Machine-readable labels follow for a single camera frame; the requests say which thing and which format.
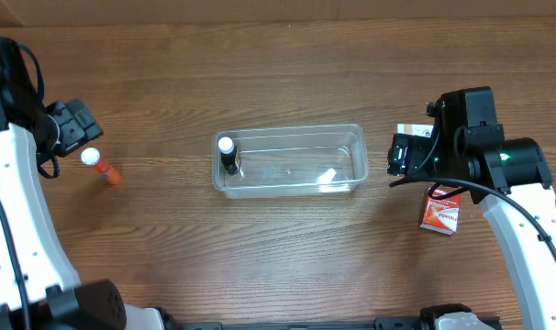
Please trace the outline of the dark tube with white cap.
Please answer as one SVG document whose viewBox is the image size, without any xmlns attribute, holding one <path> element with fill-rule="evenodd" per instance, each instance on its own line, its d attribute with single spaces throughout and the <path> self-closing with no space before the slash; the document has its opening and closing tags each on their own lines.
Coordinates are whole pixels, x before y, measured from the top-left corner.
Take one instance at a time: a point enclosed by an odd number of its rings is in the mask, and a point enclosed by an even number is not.
<svg viewBox="0 0 556 330">
<path fill-rule="evenodd" d="M 240 160 L 238 147 L 230 137 L 222 137 L 217 142 L 220 160 L 229 175 L 235 175 L 239 172 Z"/>
</svg>

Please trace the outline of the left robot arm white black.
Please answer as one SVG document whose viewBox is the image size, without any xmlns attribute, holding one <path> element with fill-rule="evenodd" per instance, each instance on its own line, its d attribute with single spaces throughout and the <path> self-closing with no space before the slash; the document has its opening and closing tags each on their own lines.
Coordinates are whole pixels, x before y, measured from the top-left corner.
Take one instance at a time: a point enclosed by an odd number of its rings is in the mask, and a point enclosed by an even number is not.
<svg viewBox="0 0 556 330">
<path fill-rule="evenodd" d="M 0 37 L 0 329 L 174 329 L 162 309 L 125 304 L 111 280 L 83 284 L 68 260 L 40 181 L 103 131 L 79 99 L 44 104 L 29 52 Z"/>
</svg>

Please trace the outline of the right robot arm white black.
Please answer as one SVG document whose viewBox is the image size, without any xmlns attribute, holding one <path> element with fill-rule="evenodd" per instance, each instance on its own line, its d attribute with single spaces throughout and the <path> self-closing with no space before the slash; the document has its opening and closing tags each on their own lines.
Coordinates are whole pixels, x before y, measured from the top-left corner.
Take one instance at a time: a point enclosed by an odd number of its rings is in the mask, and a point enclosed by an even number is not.
<svg viewBox="0 0 556 330">
<path fill-rule="evenodd" d="M 507 139 L 490 87 L 442 94 L 427 105 L 429 136 L 397 132 L 388 151 L 396 185 L 428 182 L 469 193 L 506 261 L 527 329 L 556 329 L 556 195 L 530 137 Z"/>
</svg>

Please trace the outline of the white Hansaplast plaster box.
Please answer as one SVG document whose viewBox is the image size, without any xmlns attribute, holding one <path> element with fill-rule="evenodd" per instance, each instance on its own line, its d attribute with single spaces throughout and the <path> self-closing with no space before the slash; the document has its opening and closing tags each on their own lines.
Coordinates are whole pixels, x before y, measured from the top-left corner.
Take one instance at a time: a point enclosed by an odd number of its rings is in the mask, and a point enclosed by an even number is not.
<svg viewBox="0 0 556 330">
<path fill-rule="evenodd" d="M 433 125 L 424 125 L 424 124 L 398 124 L 397 132 L 399 134 L 430 138 L 433 131 L 433 127 L 434 127 Z"/>
</svg>

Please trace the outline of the orange tube with white cap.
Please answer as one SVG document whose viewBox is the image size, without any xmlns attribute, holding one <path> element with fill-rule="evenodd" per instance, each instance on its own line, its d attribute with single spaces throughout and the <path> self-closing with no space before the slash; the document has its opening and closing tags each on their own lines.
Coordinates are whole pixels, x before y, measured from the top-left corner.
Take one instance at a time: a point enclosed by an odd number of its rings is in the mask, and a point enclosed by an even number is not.
<svg viewBox="0 0 556 330">
<path fill-rule="evenodd" d="M 93 167 L 109 184 L 119 185 L 123 181 L 121 173 L 101 156 L 97 148 L 86 148 L 80 158 L 84 165 Z"/>
</svg>

